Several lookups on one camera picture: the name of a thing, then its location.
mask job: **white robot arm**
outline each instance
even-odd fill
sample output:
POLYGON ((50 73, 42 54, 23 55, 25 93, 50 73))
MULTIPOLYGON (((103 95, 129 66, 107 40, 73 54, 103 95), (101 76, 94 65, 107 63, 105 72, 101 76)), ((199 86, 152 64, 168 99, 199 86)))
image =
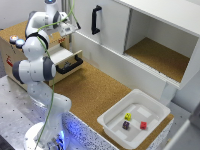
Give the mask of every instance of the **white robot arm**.
POLYGON ((61 36, 65 36, 80 29, 80 26, 78 25, 77 28, 69 23, 64 23, 69 21, 69 18, 65 12, 58 12, 56 0, 45 0, 45 4, 46 12, 31 12, 29 15, 25 31, 26 42, 22 46, 28 60, 16 62, 13 65, 13 75, 22 84, 27 84, 27 92, 36 104, 47 108, 48 120, 40 140, 42 128, 32 141, 26 142, 25 149, 28 147, 34 149, 39 140, 37 150, 64 150, 67 147, 65 139, 62 139, 62 145, 54 144, 52 146, 50 144, 50 146, 49 143, 55 143, 58 135, 62 132, 62 114, 70 110, 71 100, 63 95, 52 94, 52 89, 43 83, 43 81, 52 80, 56 74, 56 66, 51 59, 43 56, 48 49, 49 34, 58 31, 61 36))

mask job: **brown work surface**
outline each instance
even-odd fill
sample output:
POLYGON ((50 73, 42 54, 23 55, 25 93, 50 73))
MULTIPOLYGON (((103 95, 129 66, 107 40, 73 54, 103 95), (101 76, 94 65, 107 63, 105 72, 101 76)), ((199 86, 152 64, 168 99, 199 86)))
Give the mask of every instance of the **brown work surface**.
MULTIPOLYGON (((26 40, 26 38, 25 38, 26 25, 27 25, 27 21, 24 21, 22 23, 12 26, 12 27, 1 30, 0 37, 2 37, 8 43, 10 42, 8 37, 10 37, 12 35, 18 36, 19 39, 26 40)), ((53 38, 51 36, 49 36, 50 44, 61 38, 61 36, 58 32, 53 33, 52 35, 53 35, 53 38)))
MULTIPOLYGON (((129 88, 84 62, 80 70, 55 85, 55 92, 72 100, 72 113, 120 150, 123 149, 105 134, 97 118, 131 92, 129 88)), ((172 119, 173 115, 169 115, 137 150, 146 149, 172 119)))
POLYGON ((190 60, 149 38, 143 39, 125 53, 178 82, 181 82, 190 60))

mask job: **black handle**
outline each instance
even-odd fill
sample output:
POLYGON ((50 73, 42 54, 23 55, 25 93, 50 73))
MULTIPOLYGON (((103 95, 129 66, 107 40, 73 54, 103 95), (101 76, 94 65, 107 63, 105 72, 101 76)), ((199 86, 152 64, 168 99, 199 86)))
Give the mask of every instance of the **black handle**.
POLYGON ((74 68, 80 66, 83 63, 83 60, 81 58, 78 57, 78 55, 75 55, 75 60, 77 61, 76 63, 72 64, 69 67, 64 67, 64 68, 59 68, 59 66, 56 66, 56 71, 60 74, 66 74, 68 72, 70 72, 71 70, 73 70, 74 68))
POLYGON ((96 27, 96 22, 97 22, 97 11, 102 10, 100 6, 96 6, 95 9, 93 9, 92 12, 92 34, 97 34, 100 32, 100 30, 96 27))

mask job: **cabinet door handle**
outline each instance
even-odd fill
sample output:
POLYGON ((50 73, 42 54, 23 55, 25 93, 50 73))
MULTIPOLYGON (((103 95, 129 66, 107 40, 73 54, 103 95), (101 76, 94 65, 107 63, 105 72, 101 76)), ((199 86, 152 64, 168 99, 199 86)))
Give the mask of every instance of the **cabinet door handle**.
POLYGON ((75 60, 77 61, 76 63, 72 64, 71 66, 64 67, 64 68, 59 68, 59 66, 56 66, 56 71, 60 74, 66 74, 73 70, 74 68, 80 66, 83 63, 83 60, 78 57, 78 55, 75 55, 75 60))
POLYGON ((100 32, 100 30, 96 27, 97 23, 97 11, 102 10, 100 6, 96 6, 96 8, 93 9, 92 12, 92 34, 97 34, 100 32))

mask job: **white plastic tray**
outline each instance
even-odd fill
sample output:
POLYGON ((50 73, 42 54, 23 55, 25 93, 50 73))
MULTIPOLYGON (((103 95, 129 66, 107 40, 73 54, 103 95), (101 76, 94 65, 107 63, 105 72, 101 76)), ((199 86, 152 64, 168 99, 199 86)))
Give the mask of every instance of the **white plastic tray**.
POLYGON ((137 148, 147 136, 169 115, 170 109, 135 89, 97 120, 105 133, 126 149, 137 148), (128 130, 122 128, 124 116, 131 113, 128 130), (147 129, 141 130, 141 121, 147 122, 147 129))

